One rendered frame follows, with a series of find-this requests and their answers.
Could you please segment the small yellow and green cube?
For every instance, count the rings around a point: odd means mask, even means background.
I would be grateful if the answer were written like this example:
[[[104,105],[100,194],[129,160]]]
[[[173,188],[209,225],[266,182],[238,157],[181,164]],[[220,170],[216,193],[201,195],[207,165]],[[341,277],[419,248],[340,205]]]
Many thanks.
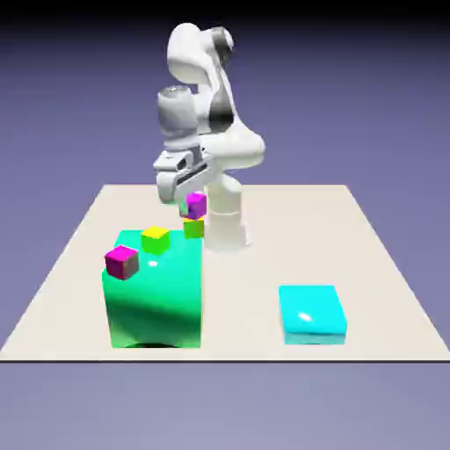
[[[205,223],[204,218],[199,219],[183,219],[183,230],[185,239],[196,239],[204,237]]]
[[[170,248],[170,231],[158,226],[144,229],[141,232],[141,245],[146,253],[161,255]]]

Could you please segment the large cyan box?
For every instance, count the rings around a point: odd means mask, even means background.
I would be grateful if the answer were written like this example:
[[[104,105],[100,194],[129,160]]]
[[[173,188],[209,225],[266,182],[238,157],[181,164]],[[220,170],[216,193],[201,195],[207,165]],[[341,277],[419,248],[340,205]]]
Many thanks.
[[[333,285],[279,286],[286,345],[343,345],[347,319]]]

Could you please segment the large green box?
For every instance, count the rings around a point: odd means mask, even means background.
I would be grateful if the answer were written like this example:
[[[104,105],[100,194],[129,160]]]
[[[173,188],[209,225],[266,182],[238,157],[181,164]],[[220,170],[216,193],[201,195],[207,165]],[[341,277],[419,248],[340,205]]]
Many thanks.
[[[169,237],[170,248],[152,255],[139,229],[119,233],[117,245],[139,251],[139,271],[127,280],[102,273],[112,347],[201,346],[203,240],[181,230]]]

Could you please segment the small magenta and purple cube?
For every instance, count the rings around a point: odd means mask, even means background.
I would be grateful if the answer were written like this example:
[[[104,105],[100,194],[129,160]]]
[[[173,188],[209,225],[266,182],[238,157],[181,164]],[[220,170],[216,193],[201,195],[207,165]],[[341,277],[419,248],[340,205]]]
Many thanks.
[[[192,192],[186,198],[187,213],[185,218],[198,220],[207,213],[207,196],[203,192]]]

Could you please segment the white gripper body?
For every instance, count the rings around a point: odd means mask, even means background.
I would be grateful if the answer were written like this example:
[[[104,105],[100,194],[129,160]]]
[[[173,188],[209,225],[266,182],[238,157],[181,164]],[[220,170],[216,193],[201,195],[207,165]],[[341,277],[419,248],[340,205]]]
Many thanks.
[[[213,178],[214,167],[210,162],[202,162],[181,171],[158,171],[157,193],[164,204],[179,203],[188,194],[203,188]]]

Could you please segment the small magenta and grey cube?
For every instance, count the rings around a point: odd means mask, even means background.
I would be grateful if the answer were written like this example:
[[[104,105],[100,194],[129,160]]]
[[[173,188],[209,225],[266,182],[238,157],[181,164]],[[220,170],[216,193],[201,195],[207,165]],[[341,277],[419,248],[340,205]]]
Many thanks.
[[[118,245],[105,254],[106,272],[116,279],[126,280],[139,271],[139,251]]]

